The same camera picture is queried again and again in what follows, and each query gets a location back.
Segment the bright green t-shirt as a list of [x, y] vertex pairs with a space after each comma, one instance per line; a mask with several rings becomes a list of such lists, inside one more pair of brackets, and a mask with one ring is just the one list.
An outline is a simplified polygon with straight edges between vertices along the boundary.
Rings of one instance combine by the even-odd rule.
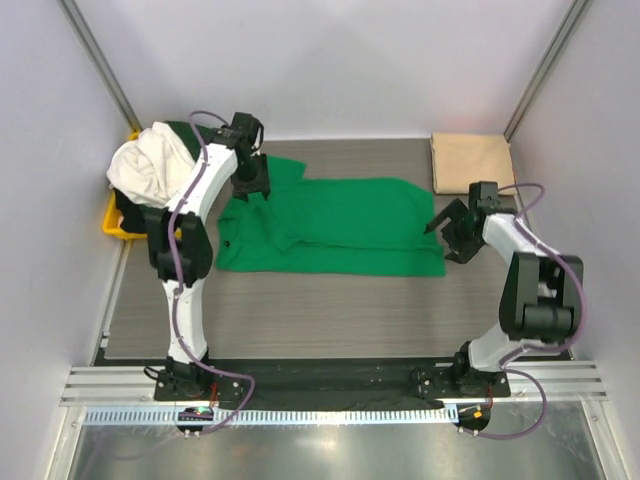
[[390, 177], [312, 179], [305, 163], [275, 156], [268, 167], [268, 198], [232, 198], [220, 214], [217, 269], [445, 276], [443, 248], [425, 231], [430, 192]]

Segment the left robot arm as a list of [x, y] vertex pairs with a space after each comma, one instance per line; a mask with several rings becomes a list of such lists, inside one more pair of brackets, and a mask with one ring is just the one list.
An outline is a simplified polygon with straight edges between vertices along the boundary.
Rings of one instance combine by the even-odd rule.
[[225, 184], [243, 201], [271, 193], [267, 157], [260, 151], [264, 126], [256, 117], [237, 112], [231, 122], [193, 133], [200, 145], [194, 170], [164, 206], [142, 210], [149, 262], [162, 282], [171, 328], [165, 365], [151, 375], [160, 401], [202, 399], [218, 377], [207, 365], [202, 311], [213, 264], [206, 220], [214, 201]]

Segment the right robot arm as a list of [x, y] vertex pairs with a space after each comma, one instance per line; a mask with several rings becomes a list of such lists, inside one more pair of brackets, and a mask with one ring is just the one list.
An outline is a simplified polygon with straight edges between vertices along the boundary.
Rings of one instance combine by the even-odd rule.
[[439, 393], [485, 395], [505, 382], [505, 368], [516, 358], [530, 351], [560, 353], [581, 331], [582, 260], [542, 242], [499, 193], [494, 182], [472, 183], [466, 201], [451, 201], [425, 228], [441, 233], [450, 261], [466, 264], [489, 246], [508, 267], [497, 323], [465, 342], [450, 366], [424, 376], [423, 386]]

